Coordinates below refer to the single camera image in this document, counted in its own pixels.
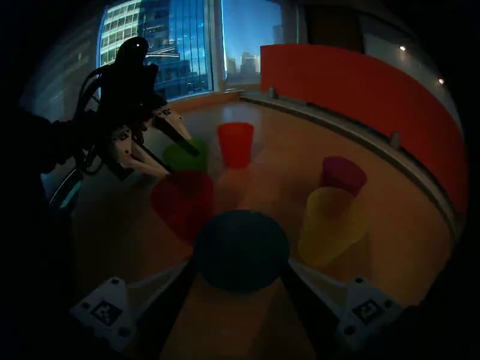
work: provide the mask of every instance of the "window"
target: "window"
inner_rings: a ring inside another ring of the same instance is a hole
[[[293,5],[269,0],[250,0],[248,8],[238,0],[222,3],[227,84],[259,83],[260,46],[296,40]]]
[[[108,61],[108,54],[107,53],[103,53],[101,56],[100,56],[100,66],[103,66],[107,63]]]
[[[109,50],[109,58],[108,58],[108,62],[113,62],[115,61],[115,50],[112,49],[112,50]]]
[[[163,19],[164,17],[169,16],[168,10],[160,10],[155,12],[155,19]]]
[[[149,43],[149,55],[154,55],[147,56],[145,63],[160,68],[155,80],[156,91],[163,91],[166,99],[211,91],[212,65],[208,26],[205,24],[208,1],[149,0],[145,7],[141,7],[141,14],[136,10],[141,2],[120,3],[125,11],[116,8],[109,12],[111,17],[117,17],[112,22],[107,21],[108,30],[105,24],[102,46],[119,47],[131,37],[143,36]],[[106,31],[114,34],[106,36]],[[115,60],[115,51],[110,49],[99,53],[98,63],[111,64]]]

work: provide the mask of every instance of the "wooden table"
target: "wooden table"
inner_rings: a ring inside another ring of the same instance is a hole
[[[367,236],[319,269],[340,281],[370,279],[402,305],[417,304],[451,252],[447,225],[423,192],[376,154],[339,134],[293,115],[250,103],[230,102],[183,114],[193,137],[209,145],[209,173],[217,212],[261,211],[278,221],[292,245],[308,195],[317,187],[325,156],[358,164],[368,183],[361,192]],[[255,128],[247,169],[227,170],[215,128],[246,121]],[[169,142],[148,133],[146,145],[161,155]],[[155,180],[139,175],[118,182],[103,169],[89,178],[75,213],[79,292],[116,275],[145,278],[191,254],[155,215],[149,192]],[[280,281],[248,296],[211,288],[197,276],[161,354],[165,359],[313,359],[313,350]]]

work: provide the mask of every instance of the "sky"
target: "sky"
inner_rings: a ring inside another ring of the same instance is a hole
[[[222,2],[226,57],[235,58],[239,68],[244,51],[260,55],[260,45],[273,44],[273,27],[281,24],[280,5],[268,0]]]

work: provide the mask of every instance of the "wall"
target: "wall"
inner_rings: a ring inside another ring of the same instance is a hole
[[[462,135],[444,106],[409,75],[336,47],[273,45],[262,47],[262,91],[270,86],[279,95],[331,109],[385,136],[400,132],[403,148],[465,214],[468,181]]]
[[[441,85],[440,72],[434,62],[410,37],[367,16],[360,17],[364,33],[365,54],[386,62],[422,84],[450,113],[458,129],[462,131],[460,117],[448,91],[448,84]]]
[[[363,36],[355,13],[334,7],[305,7],[308,43],[363,52]]]

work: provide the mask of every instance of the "orange wall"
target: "orange wall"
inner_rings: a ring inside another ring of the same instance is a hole
[[[361,53],[330,46],[261,48],[261,89],[334,110],[390,136],[437,178],[456,210],[467,208],[462,136],[443,105],[402,71]]]

